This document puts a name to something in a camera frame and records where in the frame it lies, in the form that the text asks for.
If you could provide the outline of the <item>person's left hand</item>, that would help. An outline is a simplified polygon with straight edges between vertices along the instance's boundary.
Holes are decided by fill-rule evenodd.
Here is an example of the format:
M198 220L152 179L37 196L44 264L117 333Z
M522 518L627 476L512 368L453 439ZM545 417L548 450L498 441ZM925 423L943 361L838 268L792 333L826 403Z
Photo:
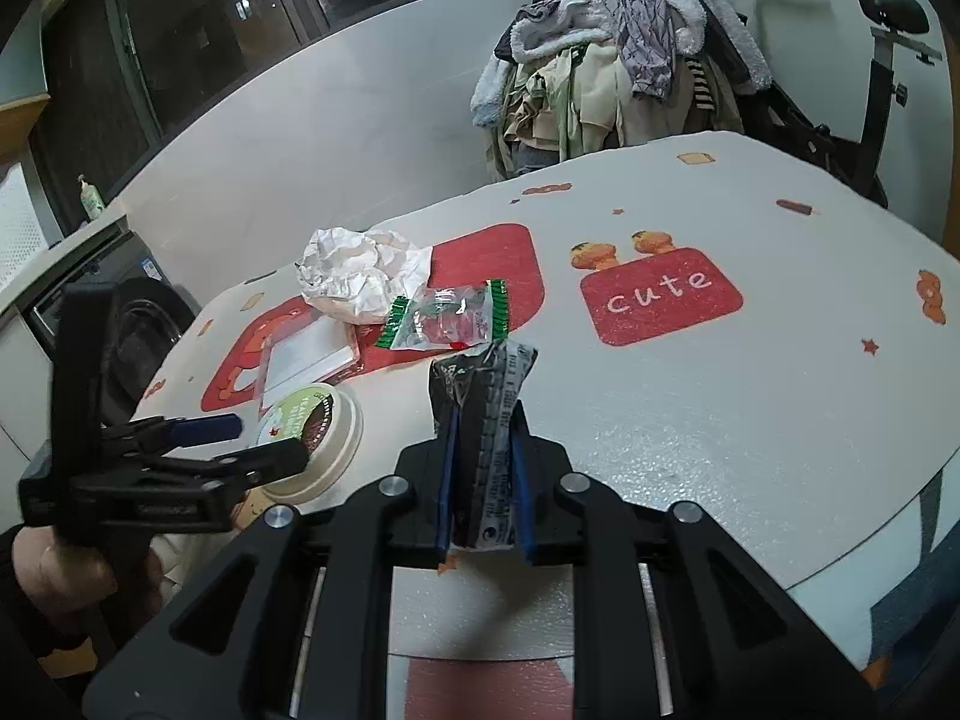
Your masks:
M119 590L99 551L62 543L50 527L21 527L10 556L18 589L55 621L93 608Z

